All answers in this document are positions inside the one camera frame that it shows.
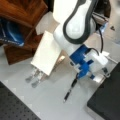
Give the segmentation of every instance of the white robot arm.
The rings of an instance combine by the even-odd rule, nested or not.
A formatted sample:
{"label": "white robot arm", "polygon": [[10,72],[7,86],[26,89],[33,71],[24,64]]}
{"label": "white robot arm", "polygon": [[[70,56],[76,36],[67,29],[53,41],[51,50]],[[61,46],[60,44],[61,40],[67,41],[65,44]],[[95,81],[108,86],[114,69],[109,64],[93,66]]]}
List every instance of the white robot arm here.
{"label": "white robot arm", "polygon": [[108,63],[101,53],[83,44],[93,32],[94,21],[91,18],[97,1],[77,0],[71,15],[54,31],[54,39],[69,55],[78,79],[88,73],[91,73],[90,78],[94,79],[94,72],[105,68]]}

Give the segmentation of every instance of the cable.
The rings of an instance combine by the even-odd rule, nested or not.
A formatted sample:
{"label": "cable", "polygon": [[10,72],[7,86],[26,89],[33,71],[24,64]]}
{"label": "cable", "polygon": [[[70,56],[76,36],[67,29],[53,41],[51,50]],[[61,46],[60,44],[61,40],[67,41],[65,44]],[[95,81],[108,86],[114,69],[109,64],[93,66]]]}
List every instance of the cable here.
{"label": "cable", "polygon": [[98,29],[98,31],[100,33],[100,38],[101,38],[101,50],[100,50],[100,52],[102,53],[103,52],[103,47],[104,47],[104,40],[103,40],[102,32],[101,32],[100,28],[98,27],[97,21],[96,21],[96,19],[94,18],[93,15],[92,15],[92,18],[95,21],[96,27],[97,27],[97,29]]}

